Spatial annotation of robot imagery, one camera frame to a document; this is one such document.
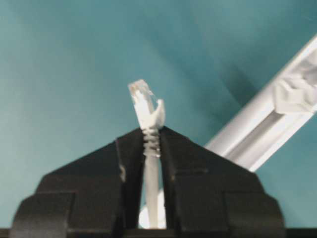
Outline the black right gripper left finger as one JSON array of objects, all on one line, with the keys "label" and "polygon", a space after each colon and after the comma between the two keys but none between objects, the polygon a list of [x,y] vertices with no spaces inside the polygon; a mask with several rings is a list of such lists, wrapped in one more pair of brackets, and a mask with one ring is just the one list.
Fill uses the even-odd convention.
[{"label": "black right gripper left finger", "polygon": [[133,130],[42,177],[14,216],[12,238],[119,238],[138,226],[144,157]]}]

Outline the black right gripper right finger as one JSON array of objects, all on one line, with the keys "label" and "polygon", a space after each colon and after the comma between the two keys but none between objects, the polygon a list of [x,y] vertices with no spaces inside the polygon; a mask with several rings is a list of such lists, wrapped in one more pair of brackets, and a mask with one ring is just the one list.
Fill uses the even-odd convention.
[{"label": "black right gripper right finger", "polygon": [[180,238],[282,238],[278,202],[255,173],[164,127],[166,224]]}]

